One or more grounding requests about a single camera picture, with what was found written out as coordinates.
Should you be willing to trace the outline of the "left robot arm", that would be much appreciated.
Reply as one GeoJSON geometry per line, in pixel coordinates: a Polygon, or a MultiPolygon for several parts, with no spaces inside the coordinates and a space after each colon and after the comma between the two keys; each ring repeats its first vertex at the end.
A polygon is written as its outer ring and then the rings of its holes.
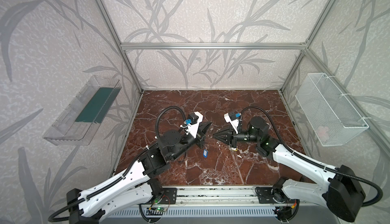
{"type": "Polygon", "coordinates": [[[170,163],[192,146],[202,148],[211,125],[211,122],[196,124],[195,135],[169,130],[137,156],[126,170],[90,189],[69,191],[69,223],[98,224],[120,210],[160,200],[164,189],[157,176],[167,171],[170,163]]]}

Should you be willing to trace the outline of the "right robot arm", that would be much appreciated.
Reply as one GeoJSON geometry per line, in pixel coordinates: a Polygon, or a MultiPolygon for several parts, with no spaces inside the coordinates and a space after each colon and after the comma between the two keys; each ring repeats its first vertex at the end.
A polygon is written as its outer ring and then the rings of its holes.
{"type": "Polygon", "coordinates": [[[299,182],[281,177],[272,190],[259,196],[272,198],[277,203],[289,200],[307,201],[326,207],[338,218],[353,223],[366,197],[360,183],[350,178],[354,172],[342,165],[339,173],[333,173],[335,167],[326,165],[307,157],[297,151],[289,151],[278,139],[269,135],[269,125],[260,116],[255,116],[248,124],[247,130],[240,128],[240,121],[235,116],[225,116],[230,124],[228,128],[213,134],[213,138],[231,148],[237,143],[255,143],[257,153],[279,164],[285,165],[296,172],[308,177],[313,182],[299,182]]]}

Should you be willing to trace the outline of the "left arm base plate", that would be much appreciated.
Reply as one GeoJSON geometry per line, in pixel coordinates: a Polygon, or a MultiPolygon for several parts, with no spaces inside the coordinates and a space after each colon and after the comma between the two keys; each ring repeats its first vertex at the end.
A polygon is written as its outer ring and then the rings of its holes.
{"type": "Polygon", "coordinates": [[[163,192],[154,197],[150,203],[170,205],[175,204],[178,195],[178,189],[175,187],[164,187],[163,192]]]}

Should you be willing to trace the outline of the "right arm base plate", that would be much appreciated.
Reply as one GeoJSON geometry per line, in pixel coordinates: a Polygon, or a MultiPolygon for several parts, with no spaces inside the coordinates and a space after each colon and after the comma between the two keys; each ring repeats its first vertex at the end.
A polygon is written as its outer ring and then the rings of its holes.
{"type": "Polygon", "coordinates": [[[286,204],[292,205],[296,202],[295,199],[289,199],[282,190],[274,187],[255,188],[255,194],[260,204],[286,204]]]}

